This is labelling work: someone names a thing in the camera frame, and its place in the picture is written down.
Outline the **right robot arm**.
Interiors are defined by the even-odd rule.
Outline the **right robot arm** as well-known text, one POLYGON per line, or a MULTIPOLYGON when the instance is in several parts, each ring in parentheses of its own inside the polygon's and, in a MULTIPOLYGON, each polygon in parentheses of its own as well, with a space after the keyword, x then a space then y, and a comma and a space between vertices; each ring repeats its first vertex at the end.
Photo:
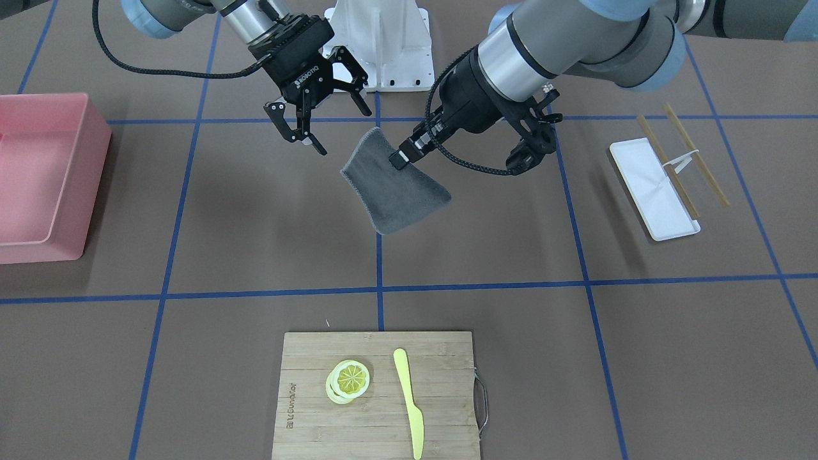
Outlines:
POLYGON ((114 57, 98 22, 99 3, 91 7, 95 36, 105 55, 118 67, 138 75, 194 79, 239 79, 264 71, 280 91, 264 111, 286 142, 301 142, 325 155, 311 128, 313 111, 336 91, 350 94, 363 116, 371 116, 364 100, 368 75, 350 50, 324 46, 335 38, 328 18, 292 12, 284 1, 123 1, 123 13, 144 35, 166 39, 205 15, 219 15, 233 29, 254 63, 233 73, 143 69, 114 57))

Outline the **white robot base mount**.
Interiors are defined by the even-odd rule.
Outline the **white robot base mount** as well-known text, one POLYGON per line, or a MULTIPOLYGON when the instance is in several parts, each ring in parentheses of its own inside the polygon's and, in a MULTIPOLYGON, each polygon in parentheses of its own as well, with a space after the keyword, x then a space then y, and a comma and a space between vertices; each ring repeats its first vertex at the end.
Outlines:
POLYGON ((435 81, 429 13, 415 1, 338 1, 324 12, 335 37, 368 75, 365 91, 427 91, 435 81))

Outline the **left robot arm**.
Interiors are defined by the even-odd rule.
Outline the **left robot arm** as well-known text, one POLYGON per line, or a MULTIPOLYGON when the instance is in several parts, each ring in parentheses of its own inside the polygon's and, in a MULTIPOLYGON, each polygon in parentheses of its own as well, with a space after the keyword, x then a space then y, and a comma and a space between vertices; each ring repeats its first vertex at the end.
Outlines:
POLYGON ((560 75, 652 91, 674 77, 686 55, 686 35, 803 43, 816 39, 815 1, 524 1, 473 49, 448 65, 433 84, 438 108, 398 149, 383 155, 401 170, 458 130, 479 134, 505 119, 520 142, 505 169, 449 155, 485 174, 519 175, 555 151, 556 117, 544 108, 558 96, 537 91, 560 75))

